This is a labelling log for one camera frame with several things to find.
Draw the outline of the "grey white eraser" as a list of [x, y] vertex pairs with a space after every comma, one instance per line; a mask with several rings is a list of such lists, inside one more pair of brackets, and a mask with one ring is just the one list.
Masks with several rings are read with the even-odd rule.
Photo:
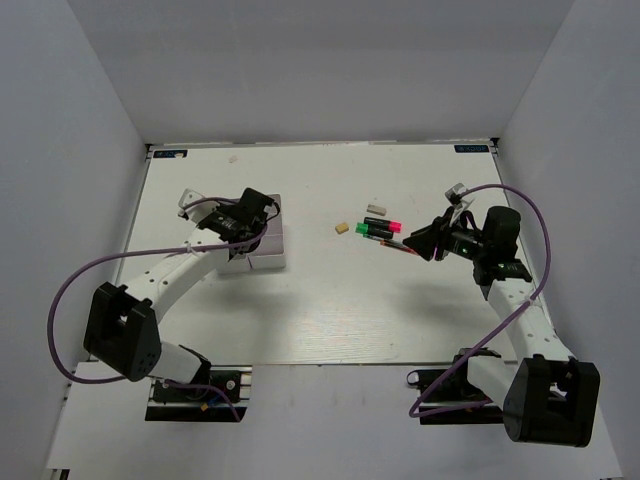
[[369, 204], [366, 208], [366, 212], [374, 215], [385, 216], [387, 214], [387, 209], [378, 205]]

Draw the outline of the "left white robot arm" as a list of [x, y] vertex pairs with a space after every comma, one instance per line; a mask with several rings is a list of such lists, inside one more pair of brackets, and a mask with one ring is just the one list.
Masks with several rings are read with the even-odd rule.
[[194, 224], [193, 232], [181, 246], [161, 251], [161, 261], [138, 277], [96, 289], [83, 346], [131, 382], [164, 380], [199, 399], [211, 387], [210, 362], [162, 340], [159, 324], [197, 282], [257, 250], [279, 217], [280, 204], [252, 188], [237, 199], [204, 197], [187, 189], [178, 208], [180, 217]]

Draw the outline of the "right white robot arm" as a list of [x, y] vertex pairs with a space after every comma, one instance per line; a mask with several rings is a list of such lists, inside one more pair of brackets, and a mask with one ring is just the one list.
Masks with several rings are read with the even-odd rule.
[[470, 213], [450, 207], [404, 239], [427, 261], [454, 254], [472, 262], [474, 281], [502, 318], [499, 329], [517, 359], [510, 365], [480, 345], [460, 349], [434, 380], [410, 373], [408, 384], [422, 389], [411, 415], [427, 418], [494, 405], [514, 442], [583, 448], [592, 437], [600, 374], [562, 343], [535, 303], [532, 277], [516, 256], [520, 221], [517, 211], [494, 206], [477, 228]]

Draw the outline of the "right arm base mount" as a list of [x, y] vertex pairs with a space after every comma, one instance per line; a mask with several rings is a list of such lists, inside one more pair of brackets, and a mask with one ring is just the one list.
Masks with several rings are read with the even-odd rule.
[[[414, 369], [406, 376], [406, 383], [410, 388], [422, 394], [435, 383], [437, 378], [446, 371], [445, 367], [424, 367]], [[419, 412], [464, 405], [487, 400], [488, 397], [478, 388], [472, 386], [466, 378], [467, 365], [451, 374], [444, 382], [436, 387], [426, 402], [422, 402]], [[477, 408], [447, 411], [419, 418], [423, 426], [444, 425], [502, 425], [502, 411], [494, 403]]]

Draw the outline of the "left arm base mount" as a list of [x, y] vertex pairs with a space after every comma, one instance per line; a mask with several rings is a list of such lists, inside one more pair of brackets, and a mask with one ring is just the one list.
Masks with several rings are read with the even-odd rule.
[[145, 420], [149, 422], [237, 423], [247, 411], [252, 368], [214, 366], [208, 387], [175, 387], [166, 380], [151, 383]]

